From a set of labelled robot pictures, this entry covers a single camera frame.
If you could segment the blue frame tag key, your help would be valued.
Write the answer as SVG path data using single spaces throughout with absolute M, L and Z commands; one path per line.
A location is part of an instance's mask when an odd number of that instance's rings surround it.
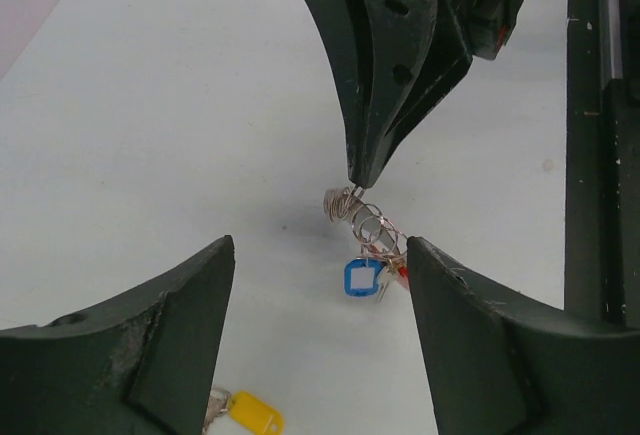
M 385 268 L 380 260 L 356 258 L 344 268 L 344 292 L 355 298 L 375 295 L 379 290 L 379 275 Z

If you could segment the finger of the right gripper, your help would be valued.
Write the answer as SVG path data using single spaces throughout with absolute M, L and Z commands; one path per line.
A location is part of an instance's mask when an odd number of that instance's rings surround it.
M 373 48 L 363 0 L 304 0 L 329 60 L 344 122 L 349 180 L 370 188 L 377 181 L 367 153 Z
M 409 133 L 467 74 L 467 0 L 363 0 L 372 45 L 357 184 L 371 188 Z

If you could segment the red handled keyring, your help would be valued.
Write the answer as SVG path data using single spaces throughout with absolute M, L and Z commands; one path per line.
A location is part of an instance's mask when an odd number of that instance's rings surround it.
M 375 204 L 364 200 L 366 190 L 358 186 L 328 189 L 323 211 L 331 222 L 344 222 L 360 247 L 357 258 L 385 263 L 399 257 L 407 260 L 407 236 Z

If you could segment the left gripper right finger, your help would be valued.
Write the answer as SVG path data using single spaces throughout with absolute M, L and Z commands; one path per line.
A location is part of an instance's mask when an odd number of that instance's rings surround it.
M 421 237 L 409 286 L 442 434 L 635 434 L 639 334 L 483 276 Z

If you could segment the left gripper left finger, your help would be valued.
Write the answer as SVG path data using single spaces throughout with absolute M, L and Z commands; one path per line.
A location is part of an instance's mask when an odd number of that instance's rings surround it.
M 1 334 L 5 434 L 198 434 L 235 270 L 224 236 L 164 274 Z

